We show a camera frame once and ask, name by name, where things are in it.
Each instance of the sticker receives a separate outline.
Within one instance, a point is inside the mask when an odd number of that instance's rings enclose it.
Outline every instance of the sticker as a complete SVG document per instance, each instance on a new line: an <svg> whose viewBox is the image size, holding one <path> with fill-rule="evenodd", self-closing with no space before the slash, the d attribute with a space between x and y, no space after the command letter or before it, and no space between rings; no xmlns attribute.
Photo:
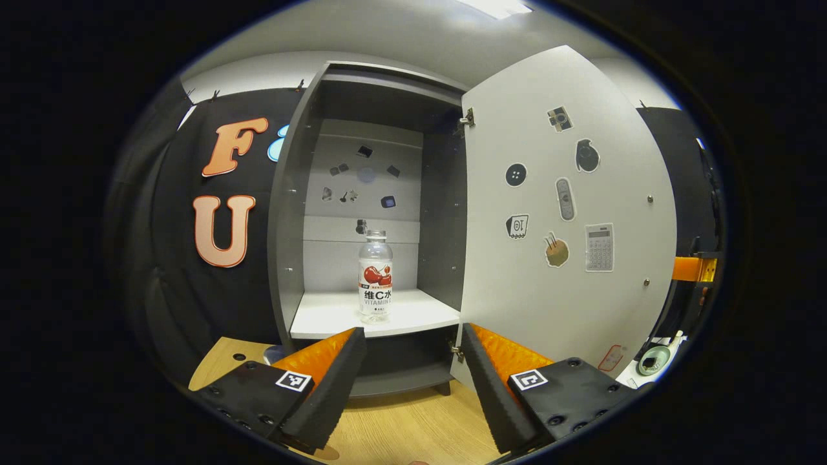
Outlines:
<svg viewBox="0 0 827 465"><path fill-rule="evenodd" d="M554 237L553 232L548 233L548 237L544 237L546 242L546 263L549 266L559 268L568 261L569 250L566 241Z"/></svg>
<svg viewBox="0 0 827 465"><path fill-rule="evenodd" d="M396 206L396 199L394 199L393 195L382 197L382 200L380 202L382 203L383 209L390 209Z"/></svg>
<svg viewBox="0 0 827 465"><path fill-rule="evenodd" d="M557 187L557 203L560 205L560 218L563 218L563 221L571 221L576 214L571 183L568 178L558 178L555 186Z"/></svg>
<svg viewBox="0 0 827 465"><path fill-rule="evenodd" d="M361 146L361 147L359 147L359 150L356 151L356 154L358 156L363 156L365 158L370 158L370 156L373 155L373 149L371 149L368 146Z"/></svg>
<svg viewBox="0 0 827 465"><path fill-rule="evenodd" d="M528 231L528 215L512 215L505 220L505 230L512 239L523 239Z"/></svg>
<svg viewBox="0 0 827 465"><path fill-rule="evenodd" d="M511 378L514 380L514 384L516 384L521 391L526 391L527 389L531 389L548 382L545 376L537 370L528 370L527 372L517 373L516 375L511 375Z"/></svg>
<svg viewBox="0 0 827 465"><path fill-rule="evenodd" d="M285 387L292 391L304 391L304 387L310 382L310 375L303 375L297 372L288 370L284 375L275 382L277 386Z"/></svg>
<svg viewBox="0 0 827 465"><path fill-rule="evenodd" d="M605 357L603 357L603 362L600 362L600 365L597 368L603 372L611 372L618 366L618 363L620 363L622 358L623 349L621 349L618 344L615 344L611 349L609 349L609 352L606 353Z"/></svg>
<svg viewBox="0 0 827 465"><path fill-rule="evenodd" d="M614 226L612 223L586 225L586 271L614 269Z"/></svg>
<svg viewBox="0 0 827 465"><path fill-rule="evenodd" d="M370 184L376 179L376 173L373 168L362 168L356 173L356 178L365 184Z"/></svg>
<svg viewBox="0 0 827 465"><path fill-rule="evenodd" d="M563 132L566 129L571 129L571 120L568 117L568 113L566 113L566 109L564 107L554 108L548 112L548 122L552 124L554 129L557 132Z"/></svg>
<svg viewBox="0 0 827 465"><path fill-rule="evenodd" d="M528 174L525 165L522 163L514 163L505 171L505 182L511 187L517 187L525 181L525 176Z"/></svg>
<svg viewBox="0 0 827 465"><path fill-rule="evenodd" d="M269 147L267 147L267 158L271 159L274 162L279 161L279 155L281 154L281 146L284 145L284 137L287 136L287 130L290 128L289 124L285 124L281 127L281 129L276 133L279 136L278 139L274 140Z"/></svg>
<svg viewBox="0 0 827 465"><path fill-rule="evenodd" d="M600 164L600 155L598 155L597 150L591 146L589 139L577 141L575 163L577 164L578 171L585 171L586 173L594 172L597 169L597 165Z"/></svg>

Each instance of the open cabinet door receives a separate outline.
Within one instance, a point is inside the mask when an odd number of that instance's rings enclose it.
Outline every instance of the open cabinet door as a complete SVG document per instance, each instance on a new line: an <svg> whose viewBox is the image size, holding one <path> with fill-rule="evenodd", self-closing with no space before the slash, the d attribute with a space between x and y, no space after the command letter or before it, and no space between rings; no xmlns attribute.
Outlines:
<svg viewBox="0 0 827 465"><path fill-rule="evenodd" d="M652 134L568 46L491 76L463 96L469 109L461 320L617 377L662 309L675 259L675 201ZM452 375L472 387L457 358Z"/></svg>

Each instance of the ceiling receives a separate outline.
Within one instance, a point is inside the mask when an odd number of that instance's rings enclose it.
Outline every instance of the ceiling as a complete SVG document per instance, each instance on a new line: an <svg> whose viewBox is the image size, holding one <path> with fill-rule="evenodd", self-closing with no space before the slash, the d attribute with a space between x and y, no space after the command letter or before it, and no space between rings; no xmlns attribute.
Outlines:
<svg viewBox="0 0 827 465"><path fill-rule="evenodd" d="M517 61L569 45L587 59L622 52L544 7L496 20L457 0L308 0L242 31L182 75L256 55L331 50L402 61L469 86Z"/></svg>

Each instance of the vitamin c water bottle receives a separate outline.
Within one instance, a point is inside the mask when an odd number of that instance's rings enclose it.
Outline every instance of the vitamin c water bottle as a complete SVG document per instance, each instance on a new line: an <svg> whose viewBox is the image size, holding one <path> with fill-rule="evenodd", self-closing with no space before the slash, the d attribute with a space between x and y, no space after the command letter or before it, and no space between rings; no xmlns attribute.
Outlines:
<svg viewBox="0 0 827 465"><path fill-rule="evenodd" d="M369 230L359 251L359 310L363 323L388 320L394 253L385 243L385 231Z"/></svg>

